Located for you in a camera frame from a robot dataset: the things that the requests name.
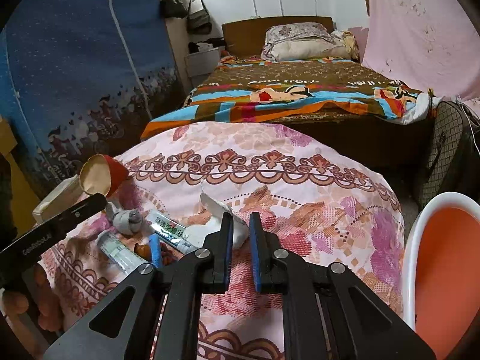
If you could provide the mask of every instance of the checkered suitcase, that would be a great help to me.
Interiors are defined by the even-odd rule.
[[[429,150],[415,180],[414,197],[420,209],[442,192],[478,197],[480,155],[474,137],[480,143],[479,118],[465,105],[441,101]]]

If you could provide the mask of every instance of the toothpaste tube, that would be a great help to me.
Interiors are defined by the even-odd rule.
[[[123,245],[111,230],[102,231],[97,237],[97,246],[109,259],[114,261],[124,274],[129,275],[143,263],[147,263],[142,257],[131,252]]]
[[[157,234],[163,242],[169,244],[180,253],[188,254],[198,249],[182,238],[185,226],[172,221],[161,212],[150,210],[146,220],[152,227],[153,232]]]

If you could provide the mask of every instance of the white drawer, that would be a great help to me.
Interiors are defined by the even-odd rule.
[[[220,47],[211,50],[194,52],[185,57],[188,77],[209,74],[215,70],[220,61]]]

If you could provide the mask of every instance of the floral pillowcase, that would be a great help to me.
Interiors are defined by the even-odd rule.
[[[267,30],[265,35],[265,45],[262,50],[262,59],[274,59],[271,51],[276,44],[303,38],[320,38],[335,44],[334,38],[320,23],[283,24],[271,27]]]

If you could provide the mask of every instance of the wooden headboard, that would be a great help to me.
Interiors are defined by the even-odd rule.
[[[274,16],[234,21],[222,25],[226,49],[239,57],[259,56],[265,44],[265,33],[270,27],[305,22],[320,23],[328,32],[334,30],[332,18],[324,16]]]

